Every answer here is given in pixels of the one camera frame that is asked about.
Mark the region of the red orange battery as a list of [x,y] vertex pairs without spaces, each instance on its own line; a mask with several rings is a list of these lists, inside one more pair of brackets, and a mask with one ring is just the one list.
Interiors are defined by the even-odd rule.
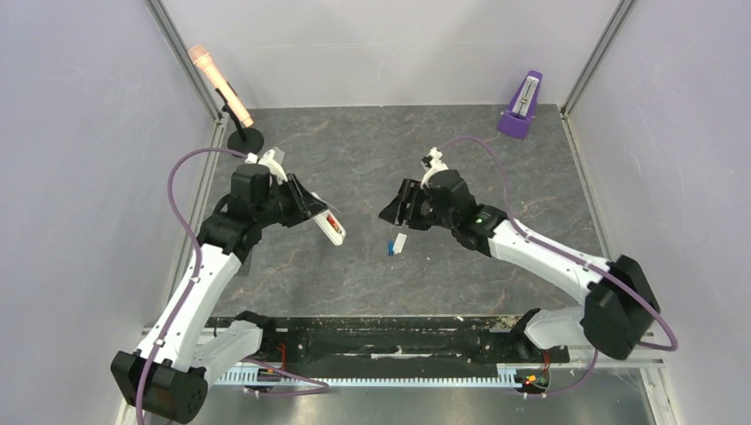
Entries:
[[328,214],[326,220],[336,232],[340,231],[339,223],[333,214]]

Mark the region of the white remote control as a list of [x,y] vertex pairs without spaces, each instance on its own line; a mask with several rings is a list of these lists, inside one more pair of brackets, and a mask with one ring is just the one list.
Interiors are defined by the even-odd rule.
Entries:
[[343,244],[346,238],[346,230],[328,207],[323,212],[316,214],[313,220],[335,246]]

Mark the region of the white battery cover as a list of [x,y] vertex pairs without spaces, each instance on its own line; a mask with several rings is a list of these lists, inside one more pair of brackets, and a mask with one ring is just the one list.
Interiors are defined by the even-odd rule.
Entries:
[[403,234],[403,233],[397,234],[391,246],[391,252],[393,255],[398,255],[403,251],[404,246],[406,244],[406,240],[407,240],[406,234]]

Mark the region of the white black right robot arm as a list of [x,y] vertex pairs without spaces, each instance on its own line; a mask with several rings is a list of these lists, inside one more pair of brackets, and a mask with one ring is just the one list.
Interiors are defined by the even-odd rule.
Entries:
[[405,179],[378,216],[413,230],[444,228],[462,247],[521,267],[577,301],[576,307],[532,309],[523,316],[511,338],[514,355],[523,361],[571,344],[625,360],[660,312],[637,260],[588,255],[533,232],[507,212],[478,203],[455,170],[427,182]]

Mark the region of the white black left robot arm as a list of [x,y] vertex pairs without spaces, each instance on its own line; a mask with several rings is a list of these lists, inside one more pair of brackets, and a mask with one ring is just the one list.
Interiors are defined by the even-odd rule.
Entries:
[[313,220],[335,245],[344,226],[316,193],[273,160],[242,164],[231,176],[230,191],[198,232],[192,263],[154,327],[131,352],[117,352],[110,365],[125,401],[138,420],[152,413],[188,424],[205,402],[209,388],[241,359],[272,359],[278,339],[269,320],[243,312],[229,328],[199,344],[220,294],[262,238],[265,228],[286,228]]

